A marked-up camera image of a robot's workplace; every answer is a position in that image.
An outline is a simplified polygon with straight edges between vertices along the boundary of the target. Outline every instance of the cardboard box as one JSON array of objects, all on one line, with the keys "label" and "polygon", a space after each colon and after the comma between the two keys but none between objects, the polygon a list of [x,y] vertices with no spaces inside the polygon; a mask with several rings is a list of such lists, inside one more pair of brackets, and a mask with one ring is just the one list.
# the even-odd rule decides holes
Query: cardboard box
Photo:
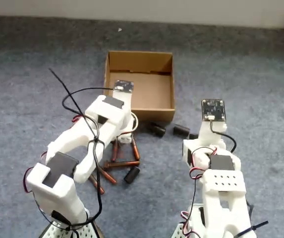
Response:
[{"label": "cardboard box", "polygon": [[117,80],[134,82],[131,107],[139,120],[172,121],[175,98],[171,53],[110,51],[105,87],[113,87]]}]

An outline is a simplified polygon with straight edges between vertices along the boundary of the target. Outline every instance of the black cable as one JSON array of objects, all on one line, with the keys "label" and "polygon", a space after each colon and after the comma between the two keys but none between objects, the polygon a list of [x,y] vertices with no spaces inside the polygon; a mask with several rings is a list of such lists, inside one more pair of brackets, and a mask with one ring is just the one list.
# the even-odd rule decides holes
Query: black cable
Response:
[{"label": "black cable", "polygon": [[254,225],[254,226],[251,226],[250,228],[240,232],[239,234],[235,235],[233,238],[239,238],[241,237],[242,235],[245,235],[246,233],[250,232],[250,231],[255,231],[256,229],[264,226],[264,225],[267,225],[269,223],[269,221],[264,221],[264,222],[261,222],[260,224],[257,224],[257,225]]},{"label": "black cable", "polygon": [[[193,191],[193,196],[192,196],[192,202],[191,202],[191,208],[190,208],[190,212],[189,212],[189,215],[188,215],[188,218],[187,220],[184,222],[184,224],[186,224],[187,222],[189,222],[189,219],[190,219],[190,216],[191,216],[191,213],[192,213],[192,207],[193,207],[193,203],[195,202],[195,196],[196,196],[196,184],[197,184],[197,180],[195,180],[195,188],[194,188],[194,191]],[[188,236],[190,234],[195,234],[198,236],[198,238],[201,238],[200,235],[194,231],[190,231],[188,232],[187,234],[184,234],[185,236]]]},{"label": "black cable", "polygon": [[71,112],[73,112],[73,113],[75,113],[75,114],[80,115],[80,113],[77,112],[76,110],[74,110],[74,109],[72,109],[72,108],[70,108],[70,107],[67,107],[66,104],[65,104],[65,101],[66,101],[71,95],[73,95],[73,94],[76,94],[76,93],[79,93],[79,92],[82,92],[82,91],[85,91],[85,90],[92,90],[92,89],[113,90],[112,88],[105,88],[105,87],[89,87],[89,88],[82,88],[82,89],[79,89],[79,90],[77,90],[77,91],[74,91],[74,92],[70,93],[70,95],[68,94],[67,96],[65,96],[65,97],[63,98],[63,100],[62,100],[62,102],[61,102],[63,108],[65,108],[65,109],[67,109],[68,111],[71,111]]},{"label": "black cable", "polygon": [[210,131],[211,131],[212,133],[218,134],[218,135],[223,135],[223,136],[225,136],[225,137],[227,137],[227,138],[229,138],[230,140],[233,141],[234,145],[233,145],[233,147],[232,147],[232,149],[231,149],[231,153],[233,153],[233,152],[235,151],[235,149],[236,149],[236,141],[235,141],[235,139],[234,139],[232,136],[229,136],[229,135],[227,135],[227,134],[224,134],[224,133],[221,133],[221,132],[217,132],[217,131],[212,130],[212,123],[213,123],[213,122],[210,121]]},{"label": "black cable", "polygon": [[[85,119],[85,121],[86,121],[88,127],[90,128],[90,130],[91,130],[91,132],[92,132],[92,134],[93,134],[93,136],[94,136],[94,140],[93,140],[93,141],[94,141],[94,145],[93,145],[93,157],[94,157],[94,161],[95,161],[96,167],[98,167],[98,166],[99,166],[99,161],[98,161],[97,154],[96,154],[97,144],[98,144],[98,143],[102,143],[103,146],[104,146],[104,143],[99,139],[99,136],[100,136],[99,125],[98,125],[98,123],[97,123],[94,119],[92,119],[92,118],[90,118],[90,117],[87,117],[87,116],[85,116],[85,115],[83,114],[83,112],[81,111],[81,109],[80,109],[80,107],[78,106],[77,102],[76,102],[75,99],[73,98],[72,94],[75,94],[75,93],[77,93],[77,92],[81,92],[81,91],[84,91],[84,90],[89,90],[89,89],[103,89],[103,88],[85,88],[85,89],[80,89],[80,90],[77,90],[77,91],[71,93],[71,92],[68,90],[67,86],[64,84],[64,82],[56,75],[56,73],[55,73],[51,68],[49,68],[49,70],[50,70],[50,72],[54,75],[54,77],[63,85],[63,87],[65,88],[66,92],[68,93],[68,95],[63,99],[63,104],[62,104],[63,107],[64,107],[65,109],[67,109],[67,110],[73,112],[73,113],[76,113],[76,114],[78,114],[78,115],[81,115],[81,116],[84,117],[84,118],[87,118],[87,119],[91,120],[91,121],[94,123],[94,125],[95,125],[95,127],[96,127],[96,130],[97,130],[97,134],[96,134],[96,135],[94,134],[94,131],[93,131],[92,127],[89,125],[89,123],[88,123],[87,120]],[[73,103],[75,104],[75,106],[76,106],[76,108],[78,109],[78,111],[76,111],[76,110],[74,110],[74,109],[72,109],[72,108],[69,108],[69,107],[65,106],[64,102],[66,101],[66,99],[67,99],[68,97],[70,97],[70,98],[72,99],[72,101],[73,101]],[[97,170],[97,197],[98,197],[98,203],[99,203],[99,210],[98,210],[98,212],[97,212],[93,217],[87,218],[87,220],[86,220],[85,222],[70,225],[70,226],[69,226],[69,230],[71,230],[71,227],[84,226],[84,225],[87,225],[87,224],[93,222],[93,221],[101,214],[101,212],[102,212],[102,200],[101,200],[101,193],[100,193],[100,187],[101,187],[100,172],[99,172],[98,169],[96,169],[96,170]]]}]

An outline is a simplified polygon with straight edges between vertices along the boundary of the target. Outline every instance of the black rubber cylinder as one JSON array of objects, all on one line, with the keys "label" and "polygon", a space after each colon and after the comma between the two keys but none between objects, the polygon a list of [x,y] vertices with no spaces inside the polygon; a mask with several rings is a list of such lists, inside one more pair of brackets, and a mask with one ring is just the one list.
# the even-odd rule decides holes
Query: black rubber cylinder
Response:
[{"label": "black rubber cylinder", "polygon": [[198,134],[189,134],[189,140],[198,139]]},{"label": "black rubber cylinder", "polygon": [[132,183],[139,173],[140,169],[136,166],[133,167],[124,177],[124,181],[127,183]]},{"label": "black rubber cylinder", "polygon": [[176,124],[173,128],[173,134],[186,138],[190,133],[190,129],[182,125]]},{"label": "black rubber cylinder", "polygon": [[158,137],[163,137],[166,133],[166,129],[154,122],[149,125],[149,129],[152,133],[154,133]]}]

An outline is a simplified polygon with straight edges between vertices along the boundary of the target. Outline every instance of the wire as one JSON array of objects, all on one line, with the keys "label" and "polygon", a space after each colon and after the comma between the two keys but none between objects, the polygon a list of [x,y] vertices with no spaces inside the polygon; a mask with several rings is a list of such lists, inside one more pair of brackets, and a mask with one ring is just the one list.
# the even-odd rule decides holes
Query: wire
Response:
[{"label": "wire", "polygon": [[23,176],[23,187],[24,187],[24,191],[25,191],[26,193],[32,192],[32,190],[28,191],[27,185],[26,185],[27,173],[28,173],[28,171],[30,171],[32,168],[33,168],[33,167],[29,167],[29,168],[25,171],[24,176]]},{"label": "wire", "polygon": [[39,157],[39,163],[45,164],[45,163],[43,163],[43,156],[46,155],[46,154],[47,154],[47,151],[44,151],[44,152],[40,155],[40,157]]},{"label": "wire", "polygon": [[188,213],[188,218],[186,219],[186,221],[183,223],[183,228],[182,228],[182,234],[186,237],[188,237],[190,234],[195,234],[198,236],[198,238],[201,238],[200,235],[198,233],[196,233],[195,231],[193,230],[190,230],[188,232],[185,231],[185,228],[188,227],[188,223],[189,223],[189,219],[191,217],[191,213],[192,213],[192,207],[193,207],[193,203],[195,202],[195,196],[196,196],[196,184],[197,184],[197,180],[195,179],[195,186],[194,186],[194,192],[193,192],[193,196],[192,196],[192,202],[191,202],[191,208],[190,208],[190,212],[184,212],[182,211],[181,212],[181,216],[184,216],[185,214],[184,213]]},{"label": "wire", "polygon": [[135,113],[131,112],[131,114],[132,114],[132,116],[133,116],[134,119],[135,119],[135,127],[134,127],[131,131],[126,131],[126,132],[121,133],[119,136],[125,135],[125,134],[129,134],[129,133],[133,133],[133,132],[137,129],[137,127],[138,127],[138,118],[137,118],[137,116],[136,116]]},{"label": "wire", "polygon": [[[85,122],[87,123],[89,129],[91,130],[91,132],[92,132],[92,134],[93,134],[93,136],[94,136],[94,140],[93,140],[93,141],[94,141],[94,145],[93,145],[93,157],[94,157],[94,161],[95,161],[96,167],[99,167],[99,161],[98,161],[97,154],[96,154],[96,148],[97,148],[97,144],[98,144],[98,143],[102,143],[103,146],[104,146],[104,142],[102,142],[102,141],[99,139],[99,135],[100,135],[99,125],[98,125],[98,123],[97,123],[94,119],[92,119],[92,118],[90,118],[90,117],[88,117],[88,116],[86,116],[86,115],[83,114],[83,112],[81,111],[81,109],[80,109],[80,107],[78,106],[77,102],[76,102],[75,99],[73,98],[72,94],[75,94],[75,93],[77,93],[77,92],[81,92],[81,91],[84,91],[84,90],[89,90],[89,89],[110,89],[110,88],[97,88],[97,87],[84,88],[84,89],[80,89],[80,90],[77,90],[77,91],[71,93],[71,92],[68,90],[67,86],[64,84],[64,82],[56,75],[56,73],[55,73],[51,68],[49,68],[49,71],[50,71],[50,72],[54,75],[54,77],[63,85],[63,87],[65,88],[66,92],[68,93],[68,95],[67,95],[66,97],[64,97],[64,99],[63,99],[63,101],[62,101],[62,106],[63,106],[65,109],[67,109],[68,111],[71,111],[71,112],[73,112],[73,113],[75,113],[75,114],[77,114],[77,115],[81,115],[82,117],[85,118]],[[74,110],[74,109],[72,109],[72,108],[69,108],[69,107],[67,107],[67,106],[64,104],[65,101],[66,101],[66,99],[69,98],[69,97],[72,99],[72,101],[73,101],[74,105],[76,106],[76,108],[78,109],[78,111],[76,111],[76,110]],[[92,127],[89,125],[89,123],[88,123],[88,121],[87,121],[86,119],[89,119],[89,120],[91,120],[91,121],[93,122],[93,124],[95,125],[95,128],[96,128],[97,134],[94,133]],[[97,169],[96,171],[97,171],[97,197],[98,197],[98,203],[99,203],[99,210],[98,210],[98,212],[97,212],[93,217],[87,218],[87,220],[86,220],[85,222],[70,225],[70,226],[69,226],[69,229],[70,229],[71,227],[84,226],[84,225],[87,225],[87,224],[93,222],[93,221],[101,214],[101,212],[102,212],[102,201],[101,201],[101,193],[100,193],[100,186],[101,186],[101,182],[100,182],[100,172],[99,172],[98,169]]]},{"label": "wire", "polygon": [[223,136],[225,136],[225,137],[227,137],[227,138],[229,138],[230,140],[233,141],[234,145],[233,145],[233,147],[232,147],[232,149],[231,149],[231,153],[233,153],[233,152],[235,151],[235,149],[236,149],[236,141],[235,141],[235,139],[234,139],[232,136],[229,136],[229,135],[227,135],[227,134],[224,134],[224,133],[221,133],[221,132],[217,132],[217,131],[212,130],[212,124],[213,124],[213,122],[210,121],[210,131],[211,131],[212,133],[218,134],[218,135],[223,135]]},{"label": "wire", "polygon": [[192,164],[192,166],[195,166],[195,162],[194,162],[193,154],[194,154],[197,150],[202,149],[202,148],[210,149],[210,150],[212,150],[212,153],[215,151],[214,149],[212,149],[211,147],[208,147],[208,146],[201,146],[201,147],[199,147],[199,148],[195,149],[194,151],[192,151],[192,152],[191,152],[191,157],[192,157],[191,164]]}]

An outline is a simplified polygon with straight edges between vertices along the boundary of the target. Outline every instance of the white robotic arm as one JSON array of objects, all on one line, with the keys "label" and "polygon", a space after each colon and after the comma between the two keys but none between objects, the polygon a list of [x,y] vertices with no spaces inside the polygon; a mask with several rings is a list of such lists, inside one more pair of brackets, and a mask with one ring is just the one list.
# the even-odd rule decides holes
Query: white robotic arm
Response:
[{"label": "white robotic arm", "polygon": [[[112,140],[117,138],[122,143],[131,142],[133,123],[137,120],[131,113],[132,91],[132,82],[118,81],[112,97],[100,95],[84,113],[85,117],[98,122],[99,143],[95,148],[98,162]],[[74,181],[85,182],[96,167],[93,153],[95,135],[85,120],[97,135],[92,121],[79,119],[72,128],[48,145],[45,165],[37,163],[27,177],[40,208],[61,227],[84,223],[89,216],[74,184]],[[65,154],[78,146],[88,148],[87,155],[80,163]]]},{"label": "white robotic arm", "polygon": [[227,129],[223,100],[202,100],[202,115],[198,138],[183,141],[182,158],[190,171],[203,172],[192,177],[202,184],[203,203],[192,204],[182,212],[186,222],[177,226],[172,238],[256,238],[245,199],[241,161],[226,150],[220,135]]}]

